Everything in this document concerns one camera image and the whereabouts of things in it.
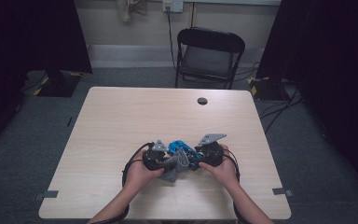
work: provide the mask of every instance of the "blue toy part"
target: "blue toy part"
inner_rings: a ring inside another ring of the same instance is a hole
[[[197,161],[199,161],[201,158],[204,157],[202,154],[198,153],[195,149],[186,145],[181,140],[171,142],[168,145],[168,154],[170,154],[171,156],[173,154],[175,154],[175,152],[178,150],[183,150],[186,153],[188,160],[190,161],[190,164],[188,165],[188,167],[191,170],[195,171],[199,168]]]

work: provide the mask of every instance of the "forearm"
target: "forearm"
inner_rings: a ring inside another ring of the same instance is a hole
[[[123,188],[118,195],[88,223],[94,223],[120,216],[130,204],[132,199],[136,196],[138,191],[139,190],[135,188]]]
[[[232,183],[225,186],[229,195],[233,199],[237,210],[243,218],[250,223],[273,223],[271,219],[255,204],[249,197],[240,183]]]

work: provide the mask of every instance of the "hand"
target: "hand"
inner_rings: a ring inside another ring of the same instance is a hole
[[[157,178],[162,175],[164,169],[159,169],[156,171],[148,170],[145,165],[142,157],[146,150],[141,150],[136,154],[133,158],[133,163],[129,168],[127,173],[126,184],[124,188],[133,188],[137,191],[141,190],[144,186],[146,186],[151,180]]]
[[[228,146],[220,144],[220,147],[223,148],[223,153],[229,156]],[[229,185],[230,183],[238,183],[237,177],[235,175],[235,166],[227,157],[223,157],[222,164],[216,167],[213,167],[205,162],[200,162],[199,166],[211,173],[214,178],[223,186]]]

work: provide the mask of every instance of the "black chair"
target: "black chair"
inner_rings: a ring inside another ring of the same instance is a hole
[[[229,83],[228,88],[231,89],[245,50],[245,42],[239,36],[229,32],[191,27],[179,32],[177,41],[175,88],[178,87],[179,76],[182,76],[183,80],[188,76],[224,82],[225,86]]]

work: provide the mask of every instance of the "wall outlet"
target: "wall outlet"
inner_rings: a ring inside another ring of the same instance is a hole
[[[183,1],[162,1],[162,11],[183,12]]]

